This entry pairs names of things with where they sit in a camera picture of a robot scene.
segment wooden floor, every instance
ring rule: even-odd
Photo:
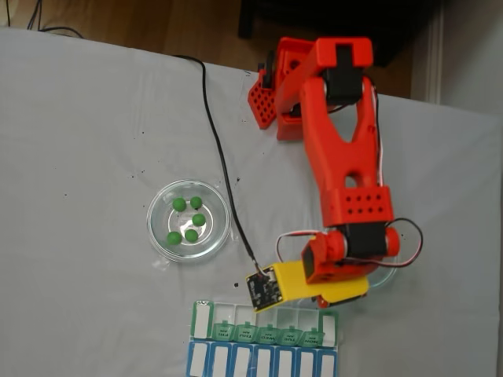
[[[26,27],[36,0],[9,1],[13,27]],[[239,10],[239,0],[44,0],[42,26],[69,26],[94,41],[253,71],[281,36],[317,37],[310,30],[257,20],[253,38],[239,39]],[[407,48],[388,67],[371,68],[369,74],[381,93],[409,97],[411,68]]]

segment petri dish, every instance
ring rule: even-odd
[[[393,258],[384,258],[383,262],[399,263],[399,255]],[[380,288],[383,287],[386,283],[389,283],[393,279],[393,276],[395,276],[396,270],[396,268],[377,267],[377,269],[367,275],[367,278],[369,279],[370,289]]]
[[[190,199],[199,196],[203,205],[197,210],[190,206]],[[173,199],[182,197],[187,207],[179,212],[173,208]],[[194,214],[203,214],[206,222],[196,226]],[[230,231],[230,212],[218,190],[208,183],[185,179],[176,181],[160,190],[154,197],[147,213],[147,229],[150,242],[164,257],[176,262],[196,261],[214,254],[226,242]],[[189,242],[187,230],[197,232],[197,241]],[[180,232],[182,242],[167,243],[169,232]]]

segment green pill organizer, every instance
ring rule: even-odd
[[[337,348],[338,314],[331,309],[271,308],[255,313],[251,306],[194,302],[193,339],[258,343],[272,346]]]

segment white fabric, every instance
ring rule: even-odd
[[[253,272],[240,242],[165,269],[148,242],[146,208],[166,184],[196,178],[225,192],[199,66],[29,31],[0,30],[0,51],[0,375],[184,375],[193,301],[248,303]],[[208,65],[238,212],[266,265],[278,234],[321,221],[302,143],[278,143],[275,126],[253,121],[255,78]],[[424,252],[341,307],[339,373],[494,375],[499,125],[380,103],[384,178],[395,215],[423,228]],[[334,119],[347,134],[349,112]]]

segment white label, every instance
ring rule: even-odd
[[[321,358],[320,377],[333,377],[334,358],[333,355],[323,355]]]
[[[236,352],[236,364],[234,365],[234,377],[246,377],[248,373],[248,361],[250,349],[239,347]]]
[[[280,351],[280,366],[277,377],[292,377],[292,352]]]
[[[332,316],[323,316],[323,346],[336,346],[336,319]]]
[[[311,352],[302,352],[300,354],[300,373],[299,377],[313,377],[314,355]]]
[[[206,339],[207,325],[210,320],[210,306],[198,305],[196,306],[196,326],[194,326],[194,338]]]
[[[206,344],[195,343],[190,365],[191,377],[203,377],[204,362],[206,361]]]
[[[270,366],[270,350],[259,350],[257,357],[257,377],[268,377]]]
[[[227,372],[227,347],[216,347],[213,359],[213,377],[226,377]]]

